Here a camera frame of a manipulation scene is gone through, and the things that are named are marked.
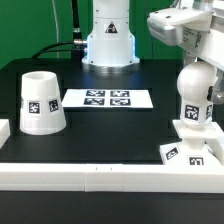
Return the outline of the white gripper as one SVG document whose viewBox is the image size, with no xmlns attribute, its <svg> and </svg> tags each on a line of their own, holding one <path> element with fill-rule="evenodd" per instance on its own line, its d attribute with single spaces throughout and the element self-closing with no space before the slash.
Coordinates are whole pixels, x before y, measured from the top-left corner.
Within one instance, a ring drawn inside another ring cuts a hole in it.
<svg viewBox="0 0 224 224">
<path fill-rule="evenodd" d="M 224 71 L 224 0 L 174 0 L 147 18 L 153 37 Z"/>
</svg>

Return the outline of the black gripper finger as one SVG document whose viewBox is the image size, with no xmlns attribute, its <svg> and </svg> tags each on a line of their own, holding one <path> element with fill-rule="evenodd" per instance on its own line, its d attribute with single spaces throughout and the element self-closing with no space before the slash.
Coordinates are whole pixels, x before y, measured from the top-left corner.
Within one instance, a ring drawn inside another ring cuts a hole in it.
<svg viewBox="0 0 224 224">
<path fill-rule="evenodd" d="M 224 104 L 224 71 L 218 70 L 217 80 L 209 87 L 207 99 L 214 104 Z"/>
</svg>

